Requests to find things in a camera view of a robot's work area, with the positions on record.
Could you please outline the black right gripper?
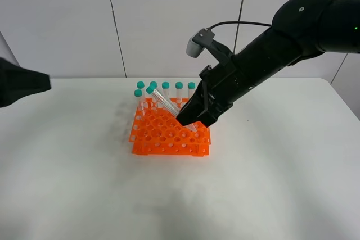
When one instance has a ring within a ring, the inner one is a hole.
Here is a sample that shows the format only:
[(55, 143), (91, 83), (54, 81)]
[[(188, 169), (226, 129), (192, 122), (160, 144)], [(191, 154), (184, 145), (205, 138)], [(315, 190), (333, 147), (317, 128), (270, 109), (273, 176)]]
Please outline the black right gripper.
[(209, 127), (246, 94), (255, 85), (254, 55), (235, 54), (226, 65), (206, 67), (200, 78), (194, 94), (176, 117), (182, 126), (199, 121)]

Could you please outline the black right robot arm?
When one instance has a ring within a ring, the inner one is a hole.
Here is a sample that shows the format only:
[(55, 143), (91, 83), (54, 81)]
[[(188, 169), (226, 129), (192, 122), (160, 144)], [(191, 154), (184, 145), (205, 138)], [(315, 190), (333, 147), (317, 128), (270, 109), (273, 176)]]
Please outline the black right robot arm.
[(203, 50), (217, 60), (200, 73), (193, 96), (181, 109), (182, 125), (211, 126), (235, 101), (284, 67), (325, 52), (359, 52), (359, 0), (289, 0), (272, 24), (239, 53), (217, 42), (211, 28), (197, 32), (186, 52)]

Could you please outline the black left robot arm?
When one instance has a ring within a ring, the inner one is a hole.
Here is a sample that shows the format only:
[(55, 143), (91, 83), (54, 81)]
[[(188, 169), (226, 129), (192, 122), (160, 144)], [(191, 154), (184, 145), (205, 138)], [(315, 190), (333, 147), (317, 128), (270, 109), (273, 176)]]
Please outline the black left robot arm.
[(24, 69), (1, 57), (1, 108), (10, 106), (26, 96), (51, 89), (50, 76)]

